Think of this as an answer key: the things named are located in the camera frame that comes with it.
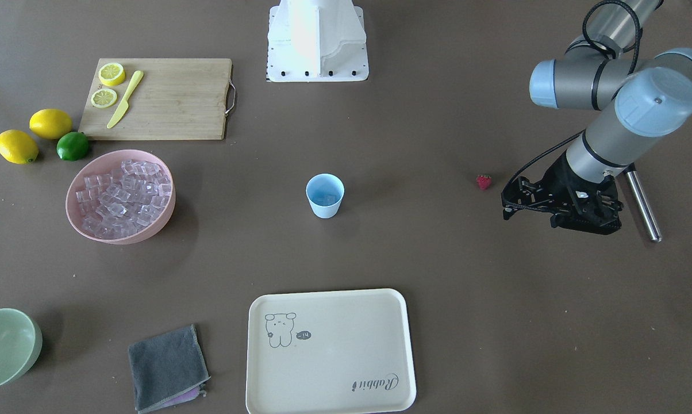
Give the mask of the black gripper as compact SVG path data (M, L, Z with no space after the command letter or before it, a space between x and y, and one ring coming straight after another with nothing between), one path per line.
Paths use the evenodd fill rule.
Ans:
M580 178L561 155L538 183L515 178L501 192L502 217L510 220L520 210L552 214L551 227L608 235L622 227L615 177L601 183Z

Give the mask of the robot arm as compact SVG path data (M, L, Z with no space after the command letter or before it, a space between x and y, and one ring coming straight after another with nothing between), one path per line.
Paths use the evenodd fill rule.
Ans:
M643 24L660 5L596 3L564 58L533 69L528 91L536 105L600 114L561 143L564 152L539 181L520 172L510 178L501 192L504 220L532 210L549 214L553 228L603 235L621 228L615 179L692 115L692 49L639 58Z

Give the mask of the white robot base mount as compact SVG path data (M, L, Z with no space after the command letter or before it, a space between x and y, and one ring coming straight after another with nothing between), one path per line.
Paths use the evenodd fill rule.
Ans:
M351 1L281 1L270 8L269 82L368 79L364 11Z

